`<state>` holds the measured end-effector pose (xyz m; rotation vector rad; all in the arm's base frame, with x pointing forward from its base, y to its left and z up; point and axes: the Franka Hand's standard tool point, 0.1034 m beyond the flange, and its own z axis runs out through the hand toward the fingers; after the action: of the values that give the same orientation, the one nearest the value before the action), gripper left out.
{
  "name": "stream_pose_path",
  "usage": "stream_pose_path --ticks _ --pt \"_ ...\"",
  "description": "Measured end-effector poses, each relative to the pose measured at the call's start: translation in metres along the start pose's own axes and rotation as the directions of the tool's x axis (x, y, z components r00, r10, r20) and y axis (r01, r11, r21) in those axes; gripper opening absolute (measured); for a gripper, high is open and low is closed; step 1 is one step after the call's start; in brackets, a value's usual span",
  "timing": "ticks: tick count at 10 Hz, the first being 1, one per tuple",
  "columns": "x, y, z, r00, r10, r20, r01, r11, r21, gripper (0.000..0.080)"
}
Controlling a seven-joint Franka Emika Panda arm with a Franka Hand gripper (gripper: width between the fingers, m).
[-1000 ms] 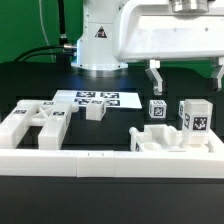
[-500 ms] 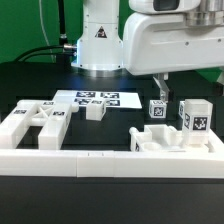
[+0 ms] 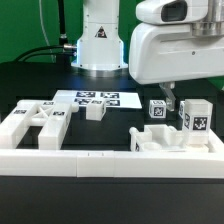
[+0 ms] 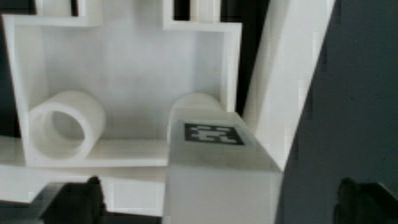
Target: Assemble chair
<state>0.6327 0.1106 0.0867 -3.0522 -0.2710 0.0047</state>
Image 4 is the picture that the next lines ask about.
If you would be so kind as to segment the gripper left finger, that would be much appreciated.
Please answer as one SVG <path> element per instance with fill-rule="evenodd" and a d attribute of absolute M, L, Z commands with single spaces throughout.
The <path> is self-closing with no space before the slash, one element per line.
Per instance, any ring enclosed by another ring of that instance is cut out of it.
<path fill-rule="evenodd" d="M 50 183 L 32 202 L 36 224 L 103 224 L 107 213 L 101 180 Z"/>

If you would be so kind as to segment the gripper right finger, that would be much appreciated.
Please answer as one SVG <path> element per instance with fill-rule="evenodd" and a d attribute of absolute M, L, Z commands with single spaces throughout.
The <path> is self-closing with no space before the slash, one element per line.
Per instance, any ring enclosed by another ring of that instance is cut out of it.
<path fill-rule="evenodd" d="M 341 180 L 334 224 L 398 224 L 398 197 L 380 183 Z"/>

